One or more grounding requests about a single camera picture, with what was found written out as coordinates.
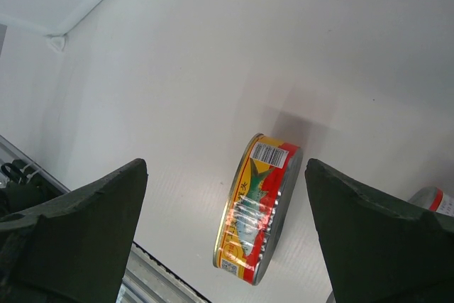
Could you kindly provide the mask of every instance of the fish illustration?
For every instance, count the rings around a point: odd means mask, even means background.
[[[250,186],[248,193],[235,205],[234,218],[241,248],[246,256],[253,251],[255,238],[258,235],[258,223],[264,214],[260,212],[260,200],[268,192],[262,191],[260,184],[274,170],[270,168],[265,172],[258,172],[257,165],[250,159]]]

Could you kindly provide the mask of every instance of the barcode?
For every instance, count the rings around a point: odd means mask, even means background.
[[[238,276],[238,266],[235,264],[232,264],[228,262],[227,260],[223,259],[221,262],[221,267],[224,270],[229,271],[230,273],[233,273],[235,276]]]
[[[265,145],[264,143],[256,143],[252,150],[251,158],[258,160],[268,165],[278,168],[284,167],[285,160],[289,152],[281,148],[273,147],[272,145]]]

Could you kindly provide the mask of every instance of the second can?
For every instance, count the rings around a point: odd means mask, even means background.
[[[302,161],[301,148],[257,134],[224,208],[213,264],[257,285],[279,240]]]

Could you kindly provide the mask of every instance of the metal edge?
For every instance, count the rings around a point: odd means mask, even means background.
[[[123,284],[144,302],[209,303],[136,243],[131,246]]]
[[[235,177],[233,178],[230,191],[228,192],[228,198],[227,198],[227,201],[226,201],[226,205],[224,206],[224,210],[223,210],[223,213],[222,213],[221,223],[219,224],[218,235],[216,237],[216,243],[214,244],[213,266],[215,268],[219,268],[219,266],[217,264],[217,261],[216,261],[216,259],[218,257],[219,243],[221,242],[221,236],[223,235],[223,232],[224,232],[225,227],[226,227],[225,222],[226,222],[227,209],[229,208],[229,206],[231,205],[231,203],[233,201],[232,194],[235,191],[236,180],[238,179],[238,176],[240,174],[241,168],[243,167],[243,164],[244,164],[245,159],[246,159],[246,155],[248,154],[248,151],[250,150],[250,147],[255,142],[257,142],[262,136],[264,136],[264,135],[261,134],[261,133],[257,133],[257,134],[254,135],[253,138],[250,139],[250,141],[248,143],[248,146],[245,148],[243,156],[241,157],[241,161],[238,164],[238,167],[236,169]]]
[[[265,250],[262,253],[262,259],[255,267],[252,283],[254,286],[258,285],[265,275],[284,227],[285,217],[287,216],[287,211],[292,199],[294,188],[297,184],[303,161],[303,151],[301,147],[297,147],[298,149],[296,153],[292,156],[292,162],[294,163],[290,168],[286,169],[286,171],[289,172],[288,177],[279,186],[279,190],[282,193],[279,197],[279,203],[275,207],[276,212],[271,223],[270,232],[268,233],[269,237]]]

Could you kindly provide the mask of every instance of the white table surface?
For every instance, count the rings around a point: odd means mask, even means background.
[[[454,180],[451,0],[105,0],[64,55],[9,30],[0,133],[77,188],[141,157],[135,240],[212,302],[324,303],[309,158],[402,199]],[[301,144],[281,241],[251,287],[211,253],[243,149]]]

